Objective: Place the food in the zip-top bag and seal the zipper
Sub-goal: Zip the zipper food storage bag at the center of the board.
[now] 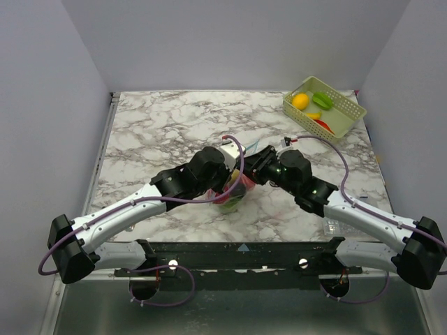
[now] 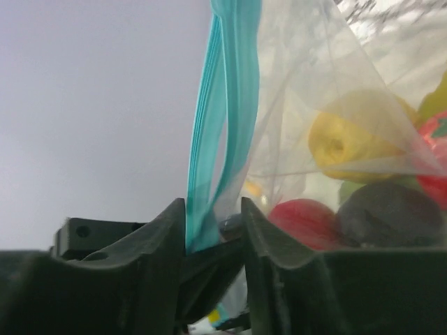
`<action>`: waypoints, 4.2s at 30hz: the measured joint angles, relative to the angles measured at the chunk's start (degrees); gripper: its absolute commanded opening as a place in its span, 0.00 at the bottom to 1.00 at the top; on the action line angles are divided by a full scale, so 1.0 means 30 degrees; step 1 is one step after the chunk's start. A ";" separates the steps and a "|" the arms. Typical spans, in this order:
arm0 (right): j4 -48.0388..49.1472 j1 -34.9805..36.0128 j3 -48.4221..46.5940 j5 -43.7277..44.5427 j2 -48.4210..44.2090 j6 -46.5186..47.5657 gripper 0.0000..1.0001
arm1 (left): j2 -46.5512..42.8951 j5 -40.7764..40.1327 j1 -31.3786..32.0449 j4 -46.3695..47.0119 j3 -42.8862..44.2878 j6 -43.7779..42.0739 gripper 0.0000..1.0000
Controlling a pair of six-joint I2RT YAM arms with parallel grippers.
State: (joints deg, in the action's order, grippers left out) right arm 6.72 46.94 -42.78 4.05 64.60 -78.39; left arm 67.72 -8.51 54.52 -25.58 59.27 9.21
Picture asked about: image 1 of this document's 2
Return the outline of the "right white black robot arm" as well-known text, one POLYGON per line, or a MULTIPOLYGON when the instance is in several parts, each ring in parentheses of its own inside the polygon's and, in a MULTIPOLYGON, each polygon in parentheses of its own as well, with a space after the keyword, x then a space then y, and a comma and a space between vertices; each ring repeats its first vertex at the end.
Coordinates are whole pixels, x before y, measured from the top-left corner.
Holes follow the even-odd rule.
POLYGON ((396 216, 366 204, 342 188, 312 174, 311 163, 296 149, 276 152, 268 146, 245 157, 244 175, 254 183, 268 182, 291 194, 305 212, 341 221, 379 240, 343 241, 321 256, 331 274, 346 267, 371 267, 396 273, 408 284, 432 288, 446 260, 446 244, 435 221, 396 216))

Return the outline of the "clear zip top bag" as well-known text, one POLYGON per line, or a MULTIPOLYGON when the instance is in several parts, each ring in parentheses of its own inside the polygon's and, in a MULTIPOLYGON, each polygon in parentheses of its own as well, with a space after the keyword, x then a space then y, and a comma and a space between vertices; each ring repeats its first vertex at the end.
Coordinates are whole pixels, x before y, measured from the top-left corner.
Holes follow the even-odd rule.
MULTIPOLYGON (((250 156, 256 153, 258 148, 259 140, 253 142, 248 147, 246 147, 245 154, 250 156)), ((238 169, 234 170, 230 181, 225 185, 223 191, 226 192, 239 177, 240 171, 238 169)), ((212 202, 212 206, 218 209, 223 214, 233 213, 237 210, 237 208, 241 205, 243 199, 247 196, 247 193, 252 191, 255 187, 255 183, 250 180, 250 178, 242 175, 241 180, 237 183, 237 186, 225 197, 220 200, 215 200, 212 202)), ((208 190, 205 194, 206 199, 216 198, 220 195, 220 193, 215 193, 213 190, 208 190)))

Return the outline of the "green white cabbage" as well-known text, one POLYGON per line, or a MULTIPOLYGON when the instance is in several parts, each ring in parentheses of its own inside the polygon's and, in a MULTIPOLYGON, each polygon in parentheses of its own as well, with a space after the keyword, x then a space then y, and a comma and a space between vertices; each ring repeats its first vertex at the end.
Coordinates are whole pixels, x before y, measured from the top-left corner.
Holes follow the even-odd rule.
POLYGON ((225 214, 233 213, 234 211, 237 210, 241 201, 242 201, 242 198, 231 198, 231 199, 227 200, 226 202, 224 202, 223 204, 220 204, 218 206, 218 208, 222 213, 225 213, 225 214))

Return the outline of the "beige pear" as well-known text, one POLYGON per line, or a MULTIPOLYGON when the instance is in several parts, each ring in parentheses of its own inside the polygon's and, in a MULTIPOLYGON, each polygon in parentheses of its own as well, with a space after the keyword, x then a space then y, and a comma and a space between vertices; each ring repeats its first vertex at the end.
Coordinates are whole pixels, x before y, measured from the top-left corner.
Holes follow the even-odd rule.
POLYGON ((236 182, 240 178, 240 171, 235 169, 231 175, 230 183, 236 182))

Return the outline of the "red apple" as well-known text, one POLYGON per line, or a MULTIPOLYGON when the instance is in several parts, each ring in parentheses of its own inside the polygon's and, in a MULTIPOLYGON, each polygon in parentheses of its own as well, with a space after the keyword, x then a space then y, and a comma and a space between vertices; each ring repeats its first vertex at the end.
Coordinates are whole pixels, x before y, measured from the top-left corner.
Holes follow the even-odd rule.
POLYGON ((256 185, 252 180, 250 180, 250 178, 246 176, 242 177, 242 182, 247 190, 253 189, 256 185))

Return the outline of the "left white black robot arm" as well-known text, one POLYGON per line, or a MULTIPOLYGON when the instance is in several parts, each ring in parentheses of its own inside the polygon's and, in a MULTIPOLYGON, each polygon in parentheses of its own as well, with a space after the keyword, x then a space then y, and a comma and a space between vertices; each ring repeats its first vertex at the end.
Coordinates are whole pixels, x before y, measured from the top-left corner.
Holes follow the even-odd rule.
POLYGON ((183 165, 163 170, 130 196, 93 214, 69 219, 62 214, 50 226, 47 247, 65 284, 91 274, 101 262, 100 246, 147 218, 183 204, 199 203, 208 190, 221 192, 240 152, 229 142, 205 147, 183 165))

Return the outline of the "red pomegranate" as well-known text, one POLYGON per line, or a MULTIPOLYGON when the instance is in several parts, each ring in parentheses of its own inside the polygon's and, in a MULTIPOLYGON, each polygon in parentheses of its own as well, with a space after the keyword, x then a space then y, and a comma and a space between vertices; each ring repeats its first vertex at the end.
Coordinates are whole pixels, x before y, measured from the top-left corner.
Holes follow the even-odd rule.
POLYGON ((213 190, 209 190, 207 192, 207 198, 212 201, 212 204, 225 204, 227 201, 229 201, 232 198, 232 195, 230 192, 225 191, 223 193, 217 193, 213 190))

